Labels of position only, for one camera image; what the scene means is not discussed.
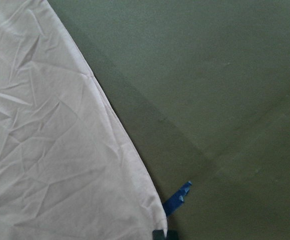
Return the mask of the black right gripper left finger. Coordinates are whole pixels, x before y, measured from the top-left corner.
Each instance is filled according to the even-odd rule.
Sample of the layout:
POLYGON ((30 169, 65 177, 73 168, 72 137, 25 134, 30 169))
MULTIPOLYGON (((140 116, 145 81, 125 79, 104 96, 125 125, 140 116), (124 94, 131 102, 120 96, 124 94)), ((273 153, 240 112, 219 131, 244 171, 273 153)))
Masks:
POLYGON ((152 232, 152 239, 153 240, 165 240, 164 230, 154 230, 152 232))

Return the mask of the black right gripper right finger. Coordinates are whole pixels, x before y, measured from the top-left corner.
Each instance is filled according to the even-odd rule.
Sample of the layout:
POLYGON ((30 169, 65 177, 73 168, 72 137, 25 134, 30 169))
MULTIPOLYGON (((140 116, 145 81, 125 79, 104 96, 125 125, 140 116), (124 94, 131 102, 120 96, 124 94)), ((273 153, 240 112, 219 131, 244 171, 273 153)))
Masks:
POLYGON ((168 230, 166 240, 178 240, 178 232, 176 230, 168 230))

